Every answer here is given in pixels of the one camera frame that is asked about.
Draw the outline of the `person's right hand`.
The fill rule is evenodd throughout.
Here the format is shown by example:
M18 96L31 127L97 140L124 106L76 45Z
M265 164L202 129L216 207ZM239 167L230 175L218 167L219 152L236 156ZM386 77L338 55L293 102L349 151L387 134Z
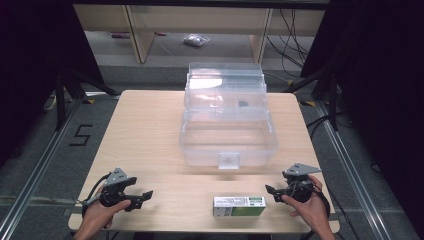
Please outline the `person's right hand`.
M325 205L316 193L313 193L310 199L305 203L298 202L287 195L283 195L281 198L287 205L294 208L294 211L290 213L290 216L300 216L308 226L309 223L317 222L318 220L328 221Z

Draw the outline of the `black curtain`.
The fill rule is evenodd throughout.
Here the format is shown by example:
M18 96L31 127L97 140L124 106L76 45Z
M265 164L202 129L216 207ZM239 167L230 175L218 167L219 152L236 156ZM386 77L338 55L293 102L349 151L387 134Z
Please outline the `black curtain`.
M424 0L316 0L304 75L331 67L348 115L424 240Z
M27 135L55 88L74 72L103 77L74 5L63 0L0 0L0 167Z

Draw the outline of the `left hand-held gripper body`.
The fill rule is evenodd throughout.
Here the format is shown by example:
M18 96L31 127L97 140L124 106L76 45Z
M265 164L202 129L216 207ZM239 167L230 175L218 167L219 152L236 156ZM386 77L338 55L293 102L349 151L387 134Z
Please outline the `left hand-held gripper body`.
M137 203L136 196L126 195L126 187L134 185L136 177L128 176L120 167L116 167L107 177L100 195L100 202L105 207L111 207L123 200L130 200L132 205Z

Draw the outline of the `person's left hand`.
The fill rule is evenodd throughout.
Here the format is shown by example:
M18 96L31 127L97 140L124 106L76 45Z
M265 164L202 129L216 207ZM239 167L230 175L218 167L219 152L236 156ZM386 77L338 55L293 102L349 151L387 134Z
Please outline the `person's left hand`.
M112 225L114 215L130 204L130 200L124 200L114 206L105 207L99 201L96 201L86 210L80 229L97 232L103 228L109 228Z

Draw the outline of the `black metal stand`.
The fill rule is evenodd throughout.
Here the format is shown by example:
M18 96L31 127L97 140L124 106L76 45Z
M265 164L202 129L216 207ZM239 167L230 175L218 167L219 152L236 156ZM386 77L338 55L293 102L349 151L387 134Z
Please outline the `black metal stand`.
M309 77L303 79L297 84L290 86L284 90L284 93L294 93L295 91L316 81L316 85L311 93L315 100L323 100L325 96L329 97L329 113L325 116L329 120L334 131L338 130L336 121L336 106L337 106L337 79L333 70L324 67L313 73Z
M93 78L82 71L70 67L60 68L55 75L57 105L57 123L55 130L59 130L65 123L65 92L68 92L72 99L82 100L87 97L87 94L81 87L82 83L88 83L109 96L120 95L120 92L108 87L102 80L102 77Z

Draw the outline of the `green and white carton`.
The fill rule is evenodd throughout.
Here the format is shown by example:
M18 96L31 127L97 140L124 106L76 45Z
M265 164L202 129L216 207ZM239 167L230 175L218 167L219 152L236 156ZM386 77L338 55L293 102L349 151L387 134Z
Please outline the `green and white carton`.
M214 217L260 216L266 208L263 196L214 197Z

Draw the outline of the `clear plastic storage box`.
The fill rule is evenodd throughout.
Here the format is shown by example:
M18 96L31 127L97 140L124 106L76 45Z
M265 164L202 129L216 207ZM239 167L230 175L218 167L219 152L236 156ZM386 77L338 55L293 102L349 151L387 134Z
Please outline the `clear plastic storage box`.
M249 107L239 107L239 101ZM253 63L191 63L179 146L189 166L264 166L278 149L262 68Z

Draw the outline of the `clear plastic bag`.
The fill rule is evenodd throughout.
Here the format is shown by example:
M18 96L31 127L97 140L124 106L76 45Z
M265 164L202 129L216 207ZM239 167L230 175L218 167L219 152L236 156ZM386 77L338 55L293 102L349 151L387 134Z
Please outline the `clear plastic bag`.
M199 34L188 34L183 38L183 42L185 44L194 47L201 47L207 44L209 41L210 39L208 37Z

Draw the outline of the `light wooden shelf unit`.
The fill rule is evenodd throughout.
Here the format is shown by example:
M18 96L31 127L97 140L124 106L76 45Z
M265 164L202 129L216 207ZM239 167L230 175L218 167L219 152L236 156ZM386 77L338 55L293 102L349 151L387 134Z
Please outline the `light wooden shelf unit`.
M139 63L146 61L156 32L247 35L260 63L266 36L287 35L294 26L297 36L313 37L324 16L322 10L276 8L76 4L74 9L85 31L129 33Z

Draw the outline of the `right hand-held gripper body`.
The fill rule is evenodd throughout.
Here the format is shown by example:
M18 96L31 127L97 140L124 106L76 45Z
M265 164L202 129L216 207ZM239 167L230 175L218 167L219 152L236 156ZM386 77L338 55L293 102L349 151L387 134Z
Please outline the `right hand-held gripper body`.
M288 184L283 193L294 198L298 202L307 202L314 190L314 183L309 178L309 175L318 172L321 172L319 167L295 163L282 172Z

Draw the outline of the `aluminium floor rail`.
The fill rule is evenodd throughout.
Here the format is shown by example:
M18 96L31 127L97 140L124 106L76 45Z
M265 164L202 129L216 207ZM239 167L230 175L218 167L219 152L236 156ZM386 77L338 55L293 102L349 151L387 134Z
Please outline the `aluminium floor rail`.
M324 126L376 239L391 240L391 235L386 228L383 218L354 166L339 133L330 122L325 123Z
M20 191L19 195L15 198L13 205L9 209L6 217L0 223L0 240L10 240L11 236L13 235L30 202L31 197L33 196L45 172L47 171L52 158L56 153L73 116L75 115L75 112L79 109L81 104L81 100L74 100L70 104L69 110L65 114L63 123L57 130L54 131L47 147L43 151L43 154L35 165L35 168L31 172L31 175L27 179L24 187Z

